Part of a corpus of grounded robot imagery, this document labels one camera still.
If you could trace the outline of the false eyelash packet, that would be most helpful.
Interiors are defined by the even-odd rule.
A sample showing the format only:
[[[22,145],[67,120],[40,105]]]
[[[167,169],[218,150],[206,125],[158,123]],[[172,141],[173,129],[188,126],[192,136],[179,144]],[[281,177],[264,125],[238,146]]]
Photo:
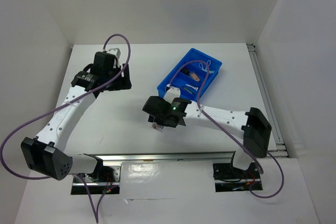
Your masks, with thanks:
[[[160,132],[162,132],[162,131],[163,131],[163,129],[164,129],[164,126],[162,126],[162,125],[159,125],[159,124],[157,124],[157,123],[153,122],[153,123],[152,123],[152,128],[153,128],[154,130],[157,130],[157,131],[160,131]]]

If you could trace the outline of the black makeup tube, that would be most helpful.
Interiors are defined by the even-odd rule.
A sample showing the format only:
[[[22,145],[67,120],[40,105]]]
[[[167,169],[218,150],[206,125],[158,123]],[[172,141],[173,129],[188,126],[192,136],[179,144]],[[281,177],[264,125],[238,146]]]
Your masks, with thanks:
[[[190,89],[188,89],[187,87],[182,87],[183,90],[185,90],[186,92],[188,92],[191,95],[196,95],[194,92],[192,92]]]

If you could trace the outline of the small silver glue tube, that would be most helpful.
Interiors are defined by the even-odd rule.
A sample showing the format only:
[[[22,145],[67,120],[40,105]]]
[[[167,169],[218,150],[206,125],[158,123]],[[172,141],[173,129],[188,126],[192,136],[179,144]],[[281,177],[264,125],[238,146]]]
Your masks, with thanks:
[[[185,84],[186,87],[192,88],[193,90],[197,91],[199,89],[199,87],[195,87],[189,84]]]

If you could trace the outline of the beige foundation tube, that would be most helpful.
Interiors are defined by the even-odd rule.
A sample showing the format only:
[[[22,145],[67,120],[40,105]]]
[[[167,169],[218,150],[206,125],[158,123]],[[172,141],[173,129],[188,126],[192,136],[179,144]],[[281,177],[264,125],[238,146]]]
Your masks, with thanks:
[[[192,78],[194,81],[197,81],[197,82],[201,81],[201,79],[199,78],[199,76],[195,72],[190,72],[189,77]]]

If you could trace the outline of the small black round jar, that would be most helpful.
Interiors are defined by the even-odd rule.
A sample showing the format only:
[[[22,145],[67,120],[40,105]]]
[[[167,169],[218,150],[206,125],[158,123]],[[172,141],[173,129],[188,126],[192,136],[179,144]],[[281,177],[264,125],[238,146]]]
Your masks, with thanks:
[[[185,75],[188,76],[190,74],[190,71],[188,69],[186,69],[186,68],[183,68],[183,69],[181,69],[181,73],[183,73],[183,74],[185,74]]]

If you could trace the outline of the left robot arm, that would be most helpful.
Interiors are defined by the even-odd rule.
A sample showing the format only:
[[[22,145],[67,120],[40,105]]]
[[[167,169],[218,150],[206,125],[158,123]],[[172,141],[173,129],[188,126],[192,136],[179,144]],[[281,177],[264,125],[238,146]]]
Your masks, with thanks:
[[[100,93],[131,88],[129,67],[121,65],[119,58],[118,48],[96,52],[94,62],[75,75],[61,109],[34,138],[22,141],[28,168],[56,180],[70,174],[85,174],[93,182],[103,177],[102,159],[90,154],[68,155],[64,150],[77,123]]]

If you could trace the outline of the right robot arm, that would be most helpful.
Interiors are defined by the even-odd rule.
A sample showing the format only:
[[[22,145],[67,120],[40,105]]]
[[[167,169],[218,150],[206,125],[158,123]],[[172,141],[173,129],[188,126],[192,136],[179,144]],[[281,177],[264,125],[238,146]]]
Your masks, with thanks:
[[[168,102],[150,96],[142,111],[149,115],[149,122],[163,127],[201,126],[223,131],[238,145],[229,165],[230,174],[242,177],[251,163],[263,173],[257,159],[267,156],[272,127],[258,108],[251,107],[247,112],[228,111],[183,98]]]

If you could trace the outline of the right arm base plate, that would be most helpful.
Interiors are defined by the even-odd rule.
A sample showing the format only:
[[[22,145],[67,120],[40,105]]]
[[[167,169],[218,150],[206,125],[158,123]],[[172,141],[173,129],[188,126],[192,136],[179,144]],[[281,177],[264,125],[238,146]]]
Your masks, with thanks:
[[[213,178],[217,193],[249,191],[250,187],[252,190],[263,190],[255,163],[251,163],[246,171],[234,170],[229,163],[214,163]]]

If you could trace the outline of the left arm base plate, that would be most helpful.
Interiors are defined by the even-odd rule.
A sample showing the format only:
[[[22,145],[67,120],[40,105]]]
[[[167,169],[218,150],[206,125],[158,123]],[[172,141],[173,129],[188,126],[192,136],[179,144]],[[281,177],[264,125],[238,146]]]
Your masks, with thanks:
[[[86,182],[89,192],[92,195],[118,195],[120,193],[121,163],[110,163],[104,166],[99,177],[93,178],[88,174],[81,174],[80,177]],[[75,176],[72,181],[71,195],[86,195],[87,191],[80,178]]]

